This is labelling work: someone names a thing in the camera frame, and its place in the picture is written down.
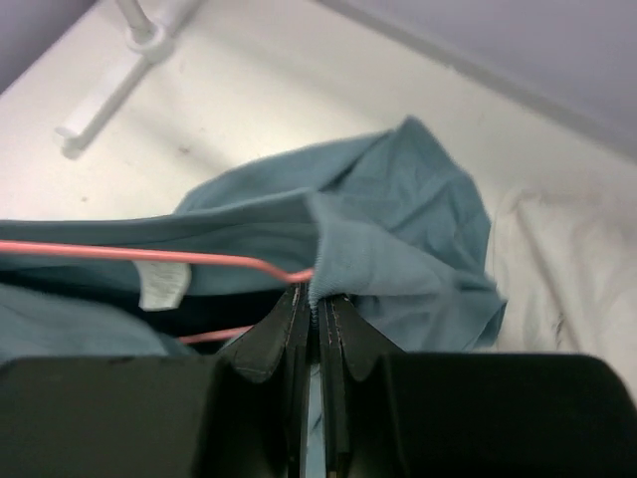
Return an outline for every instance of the white wall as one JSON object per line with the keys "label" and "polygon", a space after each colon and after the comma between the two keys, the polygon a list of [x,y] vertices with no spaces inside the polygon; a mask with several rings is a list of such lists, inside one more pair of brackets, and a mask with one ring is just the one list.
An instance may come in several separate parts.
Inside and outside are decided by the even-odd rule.
{"label": "white wall", "polygon": [[637,156],[633,0],[321,0]]}
{"label": "white wall", "polygon": [[0,93],[96,0],[0,0]]}

